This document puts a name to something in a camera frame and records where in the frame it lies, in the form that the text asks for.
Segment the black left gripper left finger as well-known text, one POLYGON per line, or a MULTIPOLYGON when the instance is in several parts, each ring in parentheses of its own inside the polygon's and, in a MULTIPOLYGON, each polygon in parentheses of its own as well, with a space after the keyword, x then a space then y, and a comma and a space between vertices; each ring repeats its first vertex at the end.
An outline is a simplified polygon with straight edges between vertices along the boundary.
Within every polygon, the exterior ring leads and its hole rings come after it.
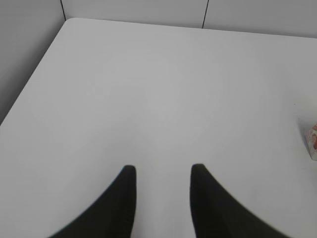
POLYGON ((129 238, 137 200, 136 169, 122 168, 104 193, 53 238, 129 238))

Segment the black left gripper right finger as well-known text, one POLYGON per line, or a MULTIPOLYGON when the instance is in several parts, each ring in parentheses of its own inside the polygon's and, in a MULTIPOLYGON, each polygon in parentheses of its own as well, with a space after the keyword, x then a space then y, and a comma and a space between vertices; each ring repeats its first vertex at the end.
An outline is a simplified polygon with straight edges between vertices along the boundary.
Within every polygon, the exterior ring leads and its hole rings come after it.
POLYGON ((198 238, 285 238, 233 198, 203 164, 190 176, 190 209, 198 238))

